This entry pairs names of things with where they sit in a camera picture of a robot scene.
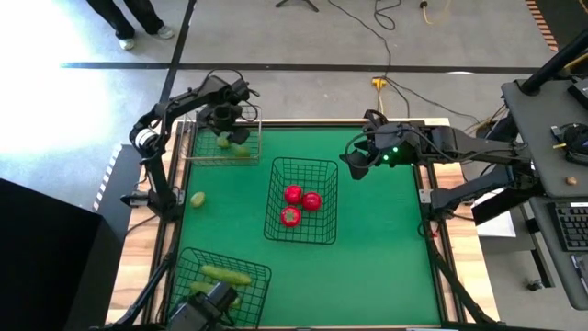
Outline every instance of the headphones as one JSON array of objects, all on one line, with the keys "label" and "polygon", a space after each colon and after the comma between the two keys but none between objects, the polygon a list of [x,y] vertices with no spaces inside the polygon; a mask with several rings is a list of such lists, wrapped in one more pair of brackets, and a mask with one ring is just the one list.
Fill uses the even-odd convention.
[{"label": "headphones", "polygon": [[554,126],[551,133],[559,142],[553,148],[562,148],[568,161],[588,166],[588,125],[570,123],[560,128]]}]

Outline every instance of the black panel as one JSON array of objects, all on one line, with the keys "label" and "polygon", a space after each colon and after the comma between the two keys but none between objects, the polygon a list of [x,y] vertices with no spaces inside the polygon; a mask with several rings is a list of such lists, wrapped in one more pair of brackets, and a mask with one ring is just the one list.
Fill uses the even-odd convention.
[{"label": "black panel", "polygon": [[3,330],[62,330],[104,219],[0,179]]}]

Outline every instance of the green mat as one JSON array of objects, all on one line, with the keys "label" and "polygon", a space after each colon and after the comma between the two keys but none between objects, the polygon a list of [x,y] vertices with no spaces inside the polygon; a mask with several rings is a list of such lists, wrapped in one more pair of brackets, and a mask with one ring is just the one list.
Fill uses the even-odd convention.
[{"label": "green mat", "polygon": [[[259,165],[191,170],[187,198],[204,191],[207,200],[196,210],[187,204],[180,252],[194,247],[270,267],[260,326],[439,324],[413,171],[383,166],[352,180],[338,155],[355,135],[354,128],[264,128]],[[338,164],[334,244],[264,237],[276,157]]]}]

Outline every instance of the gray floor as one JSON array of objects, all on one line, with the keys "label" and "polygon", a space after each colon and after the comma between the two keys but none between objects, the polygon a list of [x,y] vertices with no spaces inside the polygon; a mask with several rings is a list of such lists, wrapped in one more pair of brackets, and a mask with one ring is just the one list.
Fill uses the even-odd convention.
[{"label": "gray floor", "polygon": [[[374,22],[371,1],[334,1],[377,27],[392,64],[540,66],[551,56],[522,0],[454,0],[447,20],[434,26],[423,22],[416,1],[406,1],[389,11],[394,31]],[[297,0],[279,9],[275,2],[198,0],[182,62],[386,63],[381,40],[326,0],[315,1],[320,13]],[[443,2],[430,3],[434,15]]]},{"label": "gray floor", "polygon": [[[373,2],[334,0],[372,26]],[[394,0],[383,0],[382,6]],[[40,42],[26,42],[8,54],[3,72],[10,82],[3,98],[0,177],[89,209],[113,148],[141,114],[159,99],[166,71],[56,69],[56,63],[169,63],[176,39],[147,36],[116,0],[138,31],[137,48],[121,51],[114,32],[84,0],[53,0],[23,29]],[[183,63],[384,64],[379,40],[355,21],[315,0],[316,14],[292,0],[198,0],[187,35]],[[432,16],[442,1],[429,1]],[[187,0],[153,0],[166,24],[178,30]],[[523,0],[454,0],[451,15],[427,26],[417,1],[390,11],[398,29],[377,28],[390,43],[396,65],[540,66],[552,53]],[[22,40],[6,44],[17,45]],[[197,86],[203,72],[177,73],[172,95]],[[243,72],[262,96],[254,102],[267,119],[349,118],[377,106],[371,77],[380,73]],[[230,74],[220,73],[231,80]],[[522,75],[396,74],[390,77],[425,97],[479,119],[501,105],[500,84]],[[449,117],[465,128],[468,119],[448,114],[406,94],[413,117]],[[390,89],[382,93],[389,117],[406,108]],[[475,177],[484,165],[465,166]],[[527,292],[522,283],[537,272],[529,254],[487,257],[502,319],[512,325],[585,330],[586,312],[574,312],[563,290]]]},{"label": "gray floor", "polygon": [[[136,30],[136,47],[123,51],[114,37],[114,30],[85,0],[53,0],[56,18],[48,28],[55,31],[51,45],[62,63],[124,62],[165,63],[172,60],[175,39],[161,40],[148,35],[122,0],[116,0],[122,13]],[[175,31],[180,29],[187,0],[152,0],[157,15]]]},{"label": "gray floor", "polygon": [[113,149],[159,100],[165,71],[55,69],[5,101],[0,177],[90,209]]}]

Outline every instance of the person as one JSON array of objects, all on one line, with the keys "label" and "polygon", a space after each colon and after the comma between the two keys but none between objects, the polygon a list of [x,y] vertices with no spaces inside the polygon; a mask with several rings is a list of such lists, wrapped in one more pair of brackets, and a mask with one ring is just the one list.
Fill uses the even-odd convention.
[{"label": "person", "polygon": [[[130,12],[137,18],[145,31],[162,39],[174,37],[174,31],[167,27],[155,14],[150,0],[124,0]],[[122,15],[113,0],[87,0],[88,4],[116,31],[120,47],[131,50],[135,47],[135,29]]]}]

